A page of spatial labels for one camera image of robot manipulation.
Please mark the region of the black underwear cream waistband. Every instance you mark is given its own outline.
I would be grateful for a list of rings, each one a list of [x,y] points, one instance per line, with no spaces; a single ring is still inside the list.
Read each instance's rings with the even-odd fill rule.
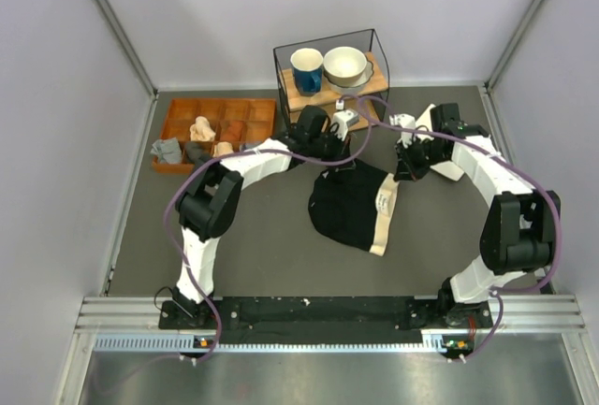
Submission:
[[[308,201],[309,216],[321,235],[382,256],[398,190],[393,174],[357,160],[351,167],[318,175]]]

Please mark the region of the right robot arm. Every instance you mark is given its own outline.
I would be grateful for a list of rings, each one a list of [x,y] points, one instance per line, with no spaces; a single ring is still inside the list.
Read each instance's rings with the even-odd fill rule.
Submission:
[[[439,319],[462,326],[481,312],[492,289],[552,264],[561,201],[504,167],[489,133],[479,124],[466,123],[457,104],[431,106],[429,117],[428,123],[420,123],[408,114],[389,116],[390,124],[402,129],[395,145],[396,180],[418,181],[432,168],[451,163],[489,207],[478,256],[446,279],[438,292]]]

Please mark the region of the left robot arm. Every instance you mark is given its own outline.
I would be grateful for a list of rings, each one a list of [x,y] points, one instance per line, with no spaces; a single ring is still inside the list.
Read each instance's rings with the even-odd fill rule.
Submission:
[[[347,135],[358,121],[358,113],[352,109],[328,116],[319,107],[307,106],[296,123],[252,149],[199,158],[166,210],[179,214],[183,243],[176,249],[182,257],[182,271],[171,289],[171,300],[162,306],[160,327],[192,329],[219,324],[210,299],[212,273],[219,240],[234,221],[242,190],[304,161],[326,166],[348,163]]]

